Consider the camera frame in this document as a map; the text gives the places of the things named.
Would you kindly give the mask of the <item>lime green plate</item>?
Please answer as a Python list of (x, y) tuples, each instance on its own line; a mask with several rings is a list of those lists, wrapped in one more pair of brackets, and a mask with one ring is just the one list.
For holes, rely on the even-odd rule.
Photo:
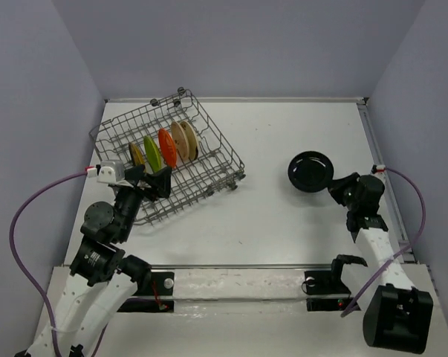
[(155, 141), (150, 136), (146, 135), (143, 137), (143, 145), (152, 171), (154, 173), (160, 171), (162, 168), (161, 156)]

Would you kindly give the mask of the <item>yellow patterned plate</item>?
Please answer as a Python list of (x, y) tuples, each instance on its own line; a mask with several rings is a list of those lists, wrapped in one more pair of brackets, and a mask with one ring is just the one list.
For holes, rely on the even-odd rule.
[(144, 166), (145, 160), (144, 160), (143, 153), (142, 153), (141, 149), (139, 148), (139, 146), (134, 143), (129, 143), (128, 148), (129, 148), (129, 155), (131, 157), (133, 165), (135, 167), (137, 167), (139, 165)]

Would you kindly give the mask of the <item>orange plate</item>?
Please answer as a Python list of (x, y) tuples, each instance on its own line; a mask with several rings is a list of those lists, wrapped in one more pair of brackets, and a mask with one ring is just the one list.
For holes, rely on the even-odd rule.
[(158, 130), (158, 141), (160, 145), (160, 151), (167, 166), (175, 168), (177, 164), (177, 149), (175, 142), (169, 132), (163, 128)]

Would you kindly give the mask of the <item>cream floral plate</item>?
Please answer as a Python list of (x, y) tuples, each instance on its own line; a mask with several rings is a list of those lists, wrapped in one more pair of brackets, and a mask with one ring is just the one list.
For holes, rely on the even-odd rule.
[(187, 161), (189, 159), (189, 142), (184, 129), (177, 121), (171, 123), (171, 133), (181, 159)]

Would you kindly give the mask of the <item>cream plate with black spot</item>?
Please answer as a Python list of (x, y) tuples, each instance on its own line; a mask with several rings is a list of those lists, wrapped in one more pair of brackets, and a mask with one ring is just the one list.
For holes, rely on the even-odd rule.
[(189, 160), (193, 161), (198, 157), (198, 136), (192, 125), (187, 120), (182, 120), (180, 125), (184, 130), (188, 140)]

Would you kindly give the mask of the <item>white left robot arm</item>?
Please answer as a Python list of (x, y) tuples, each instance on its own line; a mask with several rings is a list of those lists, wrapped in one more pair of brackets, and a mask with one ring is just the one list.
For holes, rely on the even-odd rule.
[[(16, 223), (24, 209), (47, 190), (75, 178), (94, 178), (114, 190), (113, 203), (95, 202), (84, 214), (82, 240), (69, 266), (65, 288), (57, 305), (27, 270), (15, 245)], [(10, 250), (16, 264), (41, 295), (49, 317), (36, 340), (20, 356), (95, 356), (105, 329), (133, 294), (145, 292), (152, 267), (118, 244), (131, 233), (142, 202), (167, 199), (171, 193), (172, 168), (146, 173), (140, 164), (130, 169), (122, 161), (108, 160), (87, 167), (34, 193), (17, 210), (10, 223)]]

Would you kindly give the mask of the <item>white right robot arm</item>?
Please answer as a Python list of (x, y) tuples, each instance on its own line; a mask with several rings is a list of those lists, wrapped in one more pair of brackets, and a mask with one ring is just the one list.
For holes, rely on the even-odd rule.
[(329, 286), (349, 289), (351, 302), (341, 316), (360, 309), (366, 344), (386, 350), (422, 354), (431, 324), (433, 299), (407, 276), (389, 239), (389, 229), (379, 213), (385, 192), (384, 171), (353, 173), (332, 181), (328, 192), (347, 210), (346, 227), (360, 256), (328, 273)]

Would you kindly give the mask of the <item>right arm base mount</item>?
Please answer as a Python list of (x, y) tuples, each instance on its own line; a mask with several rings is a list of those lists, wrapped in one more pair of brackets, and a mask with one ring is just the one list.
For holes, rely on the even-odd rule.
[(308, 296), (306, 306), (309, 312), (342, 312), (349, 305), (351, 292), (341, 277), (344, 265), (352, 264), (367, 266), (362, 257), (338, 254), (330, 269), (305, 272), (301, 289)]

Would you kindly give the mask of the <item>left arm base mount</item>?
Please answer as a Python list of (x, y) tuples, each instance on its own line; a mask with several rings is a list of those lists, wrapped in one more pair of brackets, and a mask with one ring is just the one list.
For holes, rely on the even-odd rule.
[(153, 271), (147, 286), (141, 287), (117, 310), (122, 313), (172, 313), (175, 273)]

